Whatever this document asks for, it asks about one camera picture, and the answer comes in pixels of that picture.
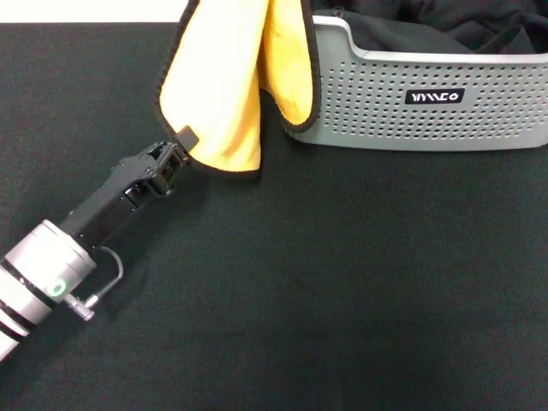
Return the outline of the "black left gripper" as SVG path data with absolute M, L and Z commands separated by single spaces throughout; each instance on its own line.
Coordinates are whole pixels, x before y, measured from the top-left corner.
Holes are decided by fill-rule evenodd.
M 173 192 L 176 174 L 199 142 L 187 125 L 172 141 L 121 159 L 104 184 L 59 224 L 60 230 L 85 249 L 103 246 L 139 210 Z

